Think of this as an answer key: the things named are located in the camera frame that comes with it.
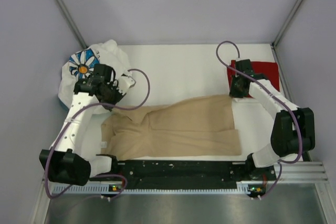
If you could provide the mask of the beige t-shirt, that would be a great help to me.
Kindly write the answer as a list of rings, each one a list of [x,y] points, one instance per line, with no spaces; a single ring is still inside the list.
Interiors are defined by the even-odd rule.
[[[211,95],[171,105],[115,109],[101,125],[102,154],[140,157],[238,156],[232,99]]]

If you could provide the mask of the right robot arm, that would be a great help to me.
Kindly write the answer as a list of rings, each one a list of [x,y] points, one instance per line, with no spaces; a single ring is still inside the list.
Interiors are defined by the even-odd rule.
[[[229,95],[257,100],[274,121],[269,144],[246,158],[248,178],[256,180],[281,158],[296,154],[300,159],[315,148],[314,113],[310,108],[301,108],[285,98],[264,73],[254,71],[249,59],[237,59],[229,69],[233,72]]]

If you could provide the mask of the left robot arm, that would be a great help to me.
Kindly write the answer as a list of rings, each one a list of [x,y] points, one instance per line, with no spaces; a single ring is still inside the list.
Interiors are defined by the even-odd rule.
[[[85,185],[91,177],[102,174],[114,180],[119,168],[115,157],[100,154],[101,139],[94,137],[85,143],[87,128],[97,106],[115,105],[122,96],[113,86],[115,70],[108,65],[96,64],[93,73],[79,79],[62,130],[49,150],[42,150],[39,160],[51,182]]]

